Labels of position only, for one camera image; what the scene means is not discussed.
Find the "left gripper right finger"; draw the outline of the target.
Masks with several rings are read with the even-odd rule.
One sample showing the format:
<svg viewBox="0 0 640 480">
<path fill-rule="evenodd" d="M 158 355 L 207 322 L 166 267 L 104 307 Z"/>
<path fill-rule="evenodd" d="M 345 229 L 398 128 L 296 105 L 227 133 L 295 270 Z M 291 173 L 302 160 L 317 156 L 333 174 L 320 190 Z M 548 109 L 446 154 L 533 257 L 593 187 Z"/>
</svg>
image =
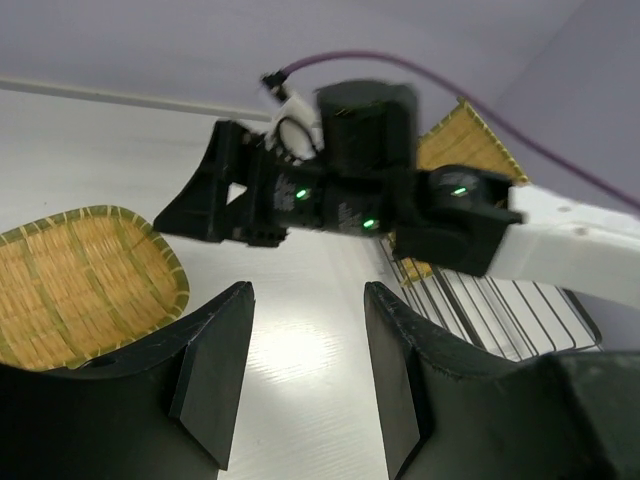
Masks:
<svg viewBox="0 0 640 480">
<path fill-rule="evenodd" d="M 420 316 L 384 284 L 364 310 L 392 479 L 635 479 L 639 356 L 512 362 Z"/>
</svg>

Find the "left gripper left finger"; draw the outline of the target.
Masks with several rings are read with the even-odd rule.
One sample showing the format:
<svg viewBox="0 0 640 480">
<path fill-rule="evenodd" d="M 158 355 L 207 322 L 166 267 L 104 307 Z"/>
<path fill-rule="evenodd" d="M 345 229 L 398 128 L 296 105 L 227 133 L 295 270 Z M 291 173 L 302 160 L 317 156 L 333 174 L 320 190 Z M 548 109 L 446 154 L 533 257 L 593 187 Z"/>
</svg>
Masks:
<svg viewBox="0 0 640 480">
<path fill-rule="evenodd" d="M 77 369 L 1 369 L 5 479 L 214 479 L 229 465 L 254 319 L 238 282 Z"/>
</svg>

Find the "square bamboo tray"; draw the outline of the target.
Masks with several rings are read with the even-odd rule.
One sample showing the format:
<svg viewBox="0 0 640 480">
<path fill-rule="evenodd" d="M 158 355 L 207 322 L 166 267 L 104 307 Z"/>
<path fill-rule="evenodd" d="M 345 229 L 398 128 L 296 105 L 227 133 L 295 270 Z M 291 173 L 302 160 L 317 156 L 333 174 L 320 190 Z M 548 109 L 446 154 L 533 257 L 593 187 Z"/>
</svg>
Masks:
<svg viewBox="0 0 640 480">
<path fill-rule="evenodd" d="M 524 221 L 510 189 L 528 177 L 471 104 L 458 105 L 418 142 L 407 209 L 392 254 L 474 277 L 488 274 L 507 228 Z"/>
</svg>

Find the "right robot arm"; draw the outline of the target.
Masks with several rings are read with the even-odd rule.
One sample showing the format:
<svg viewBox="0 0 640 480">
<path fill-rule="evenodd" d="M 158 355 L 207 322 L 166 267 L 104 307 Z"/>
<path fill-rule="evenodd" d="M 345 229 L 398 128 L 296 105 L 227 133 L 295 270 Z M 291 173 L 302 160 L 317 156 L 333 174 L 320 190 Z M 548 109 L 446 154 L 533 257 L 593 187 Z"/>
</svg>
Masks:
<svg viewBox="0 0 640 480">
<path fill-rule="evenodd" d="M 318 90 L 309 135 L 215 124 L 158 232 L 275 248 L 292 228 L 393 234 L 393 253 L 467 275 L 555 285 L 639 304 L 639 221 L 487 170 L 416 164 L 417 97 L 407 85 L 353 80 Z"/>
</svg>

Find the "rounded bamboo tray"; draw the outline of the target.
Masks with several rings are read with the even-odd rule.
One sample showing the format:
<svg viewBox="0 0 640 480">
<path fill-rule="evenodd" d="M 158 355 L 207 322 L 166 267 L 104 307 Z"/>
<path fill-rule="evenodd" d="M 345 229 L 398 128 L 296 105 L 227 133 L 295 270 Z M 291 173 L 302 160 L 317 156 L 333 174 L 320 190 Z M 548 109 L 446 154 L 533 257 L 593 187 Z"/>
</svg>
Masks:
<svg viewBox="0 0 640 480">
<path fill-rule="evenodd" d="M 129 209 L 26 223 L 1 235 L 1 362 L 78 368 L 174 323 L 189 298 L 176 253 Z"/>
</svg>

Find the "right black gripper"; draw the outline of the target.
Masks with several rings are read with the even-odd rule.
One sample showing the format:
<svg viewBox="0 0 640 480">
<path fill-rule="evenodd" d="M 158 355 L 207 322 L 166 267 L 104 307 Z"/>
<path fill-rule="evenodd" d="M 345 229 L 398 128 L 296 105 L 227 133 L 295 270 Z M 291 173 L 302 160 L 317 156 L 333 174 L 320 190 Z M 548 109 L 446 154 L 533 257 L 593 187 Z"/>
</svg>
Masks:
<svg viewBox="0 0 640 480">
<path fill-rule="evenodd" d="M 265 134 L 237 122 L 217 122 L 200 164 L 153 228 L 198 241 L 266 248 L 279 246 L 290 228 L 319 230 L 318 154 L 299 165 L 287 163 L 266 148 Z"/>
</svg>

